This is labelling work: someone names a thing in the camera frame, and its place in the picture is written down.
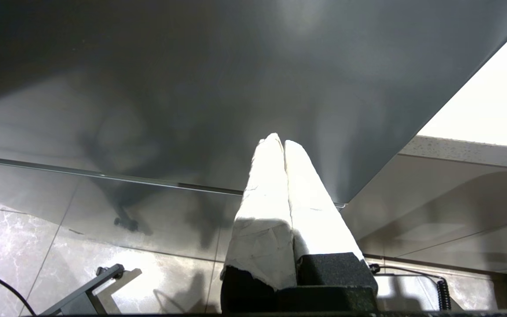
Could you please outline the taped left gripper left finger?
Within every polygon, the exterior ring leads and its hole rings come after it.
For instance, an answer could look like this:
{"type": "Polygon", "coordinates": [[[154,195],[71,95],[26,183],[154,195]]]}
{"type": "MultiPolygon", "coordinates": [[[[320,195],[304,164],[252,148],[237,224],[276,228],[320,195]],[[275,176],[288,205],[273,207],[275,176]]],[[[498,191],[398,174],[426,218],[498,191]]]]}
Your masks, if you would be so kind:
{"type": "Polygon", "coordinates": [[[223,313],[276,311],[280,292],[297,287],[284,148],[276,133],[261,139],[252,156],[221,281],[223,313]]]}

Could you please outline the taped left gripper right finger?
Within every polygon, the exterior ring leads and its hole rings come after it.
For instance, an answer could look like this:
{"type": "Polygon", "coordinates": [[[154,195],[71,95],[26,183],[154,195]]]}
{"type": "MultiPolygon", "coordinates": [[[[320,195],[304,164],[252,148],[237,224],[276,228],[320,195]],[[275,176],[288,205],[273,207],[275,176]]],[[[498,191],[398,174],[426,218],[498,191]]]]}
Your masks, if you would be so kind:
{"type": "Polygon", "coordinates": [[[377,289],[360,247],[308,153],[286,140],[284,160],[298,284],[377,289]]]}

